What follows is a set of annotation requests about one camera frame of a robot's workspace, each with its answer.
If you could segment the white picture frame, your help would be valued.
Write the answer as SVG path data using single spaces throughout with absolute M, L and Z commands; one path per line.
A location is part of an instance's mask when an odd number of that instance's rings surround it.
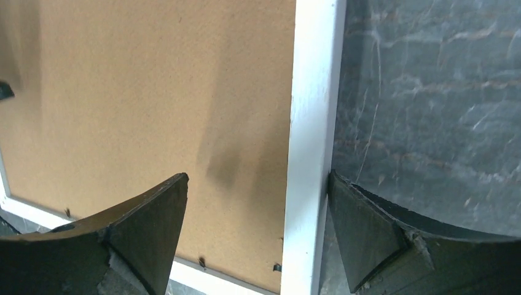
M 170 278 L 206 294 L 317 294 L 331 168 L 345 1 L 294 1 L 291 105 L 280 291 L 252 285 L 175 252 Z M 80 220 L 11 194 L 1 151 L 1 207 L 48 229 Z

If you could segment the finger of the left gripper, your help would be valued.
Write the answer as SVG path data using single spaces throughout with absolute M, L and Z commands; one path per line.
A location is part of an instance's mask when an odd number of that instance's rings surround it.
M 5 100 L 14 97 L 14 91 L 11 86 L 4 81 L 0 81 L 0 100 Z

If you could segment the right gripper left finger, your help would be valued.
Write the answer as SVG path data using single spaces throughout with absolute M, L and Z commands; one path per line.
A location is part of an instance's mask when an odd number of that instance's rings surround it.
M 46 233 L 1 239 L 2 294 L 165 294 L 189 177 Z

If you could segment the brown cardboard backing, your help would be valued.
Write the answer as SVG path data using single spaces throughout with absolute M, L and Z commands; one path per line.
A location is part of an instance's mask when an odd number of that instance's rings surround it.
M 176 254 L 280 291 L 294 1 L 2 1 L 11 194 L 84 218 L 189 176 Z

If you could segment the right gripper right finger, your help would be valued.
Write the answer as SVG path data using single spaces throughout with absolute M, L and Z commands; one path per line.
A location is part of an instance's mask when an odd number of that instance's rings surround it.
M 423 216 L 332 171 L 329 208 L 353 294 L 519 294 L 520 239 Z

